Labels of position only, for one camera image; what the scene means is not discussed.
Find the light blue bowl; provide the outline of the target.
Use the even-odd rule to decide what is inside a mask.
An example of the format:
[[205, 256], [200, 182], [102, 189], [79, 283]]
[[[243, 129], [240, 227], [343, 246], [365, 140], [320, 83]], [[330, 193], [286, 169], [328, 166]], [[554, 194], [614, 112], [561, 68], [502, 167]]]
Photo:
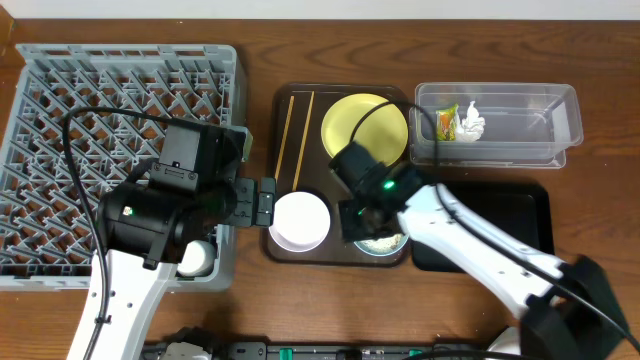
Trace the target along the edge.
[[393, 255], [403, 249], [408, 237], [395, 234], [386, 238], [356, 241], [354, 245], [365, 254], [377, 257]]

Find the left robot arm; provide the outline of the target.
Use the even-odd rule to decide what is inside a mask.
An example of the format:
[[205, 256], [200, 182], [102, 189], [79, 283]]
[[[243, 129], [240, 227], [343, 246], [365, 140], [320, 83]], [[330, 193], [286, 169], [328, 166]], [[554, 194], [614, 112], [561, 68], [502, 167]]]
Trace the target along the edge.
[[173, 119], [159, 159], [104, 194], [89, 293], [68, 356], [135, 359], [188, 244], [209, 225], [272, 225], [276, 182], [239, 178], [247, 128]]

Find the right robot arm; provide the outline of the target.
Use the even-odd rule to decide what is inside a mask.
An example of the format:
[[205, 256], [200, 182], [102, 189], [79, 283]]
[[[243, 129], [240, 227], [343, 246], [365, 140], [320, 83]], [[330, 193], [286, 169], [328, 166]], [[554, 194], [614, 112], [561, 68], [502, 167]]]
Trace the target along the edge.
[[350, 194], [340, 210], [345, 240], [399, 232], [446, 257], [491, 291], [519, 319], [518, 356], [604, 359], [631, 335], [603, 269], [536, 250], [482, 218], [442, 183], [410, 163], [387, 166], [352, 142], [313, 161], [324, 185]]

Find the aluminium foil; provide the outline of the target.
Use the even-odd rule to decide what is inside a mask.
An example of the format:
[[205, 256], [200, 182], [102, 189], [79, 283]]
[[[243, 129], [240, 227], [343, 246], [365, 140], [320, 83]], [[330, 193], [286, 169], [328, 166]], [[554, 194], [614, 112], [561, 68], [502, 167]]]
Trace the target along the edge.
[[465, 118], [461, 119], [459, 114], [456, 114], [454, 120], [456, 142], [475, 142], [479, 140], [484, 133], [486, 122], [485, 119], [480, 116], [474, 101], [470, 102]]

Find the wooden chopstick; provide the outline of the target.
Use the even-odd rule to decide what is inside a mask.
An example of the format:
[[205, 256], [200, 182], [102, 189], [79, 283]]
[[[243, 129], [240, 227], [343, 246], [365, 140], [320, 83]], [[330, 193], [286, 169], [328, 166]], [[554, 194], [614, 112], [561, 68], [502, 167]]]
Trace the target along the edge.
[[315, 91], [312, 91], [311, 95], [310, 95], [310, 99], [309, 99], [309, 104], [308, 104], [306, 117], [305, 117], [303, 133], [302, 133], [302, 136], [301, 136], [300, 149], [299, 149], [299, 153], [298, 153], [298, 157], [297, 157], [297, 161], [296, 161], [296, 168], [295, 168], [293, 184], [292, 184], [292, 191], [294, 191], [294, 192], [297, 191], [297, 187], [298, 187], [298, 183], [299, 183], [299, 177], [300, 177], [302, 162], [303, 162], [303, 158], [304, 158], [304, 151], [305, 151], [306, 141], [307, 141], [307, 136], [308, 136], [308, 131], [309, 131], [309, 125], [310, 125], [312, 111], [313, 111], [314, 99], [315, 99]]
[[284, 126], [283, 134], [282, 134], [283, 136], [282, 136], [282, 140], [280, 142], [278, 158], [277, 158], [277, 162], [276, 162], [276, 169], [275, 169], [275, 174], [274, 174], [274, 177], [275, 177], [276, 180], [278, 180], [278, 177], [279, 177], [279, 174], [280, 174], [280, 170], [281, 170], [281, 165], [282, 165], [284, 151], [285, 151], [285, 147], [286, 147], [286, 140], [287, 140], [287, 136], [288, 136], [288, 130], [289, 130], [289, 125], [290, 125], [290, 120], [291, 120], [291, 115], [292, 115], [294, 103], [295, 103], [295, 96], [291, 95], [290, 99], [289, 99], [288, 108], [287, 108], [286, 118], [285, 118], [285, 126]]

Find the white plastic cup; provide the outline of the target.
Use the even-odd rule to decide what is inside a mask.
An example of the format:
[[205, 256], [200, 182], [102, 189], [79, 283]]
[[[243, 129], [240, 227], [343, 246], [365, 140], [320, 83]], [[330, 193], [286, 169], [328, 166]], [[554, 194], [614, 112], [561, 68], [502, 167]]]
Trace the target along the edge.
[[187, 245], [177, 272], [182, 277], [207, 276], [213, 270], [215, 259], [216, 250], [213, 244], [204, 240], [194, 240]]

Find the green snack wrapper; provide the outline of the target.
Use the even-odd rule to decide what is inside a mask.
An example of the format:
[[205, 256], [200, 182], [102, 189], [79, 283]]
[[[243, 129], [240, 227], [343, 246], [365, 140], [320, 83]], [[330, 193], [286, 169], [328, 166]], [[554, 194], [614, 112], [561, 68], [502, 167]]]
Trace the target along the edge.
[[458, 105], [436, 111], [437, 139], [439, 141], [454, 141], [459, 122]]

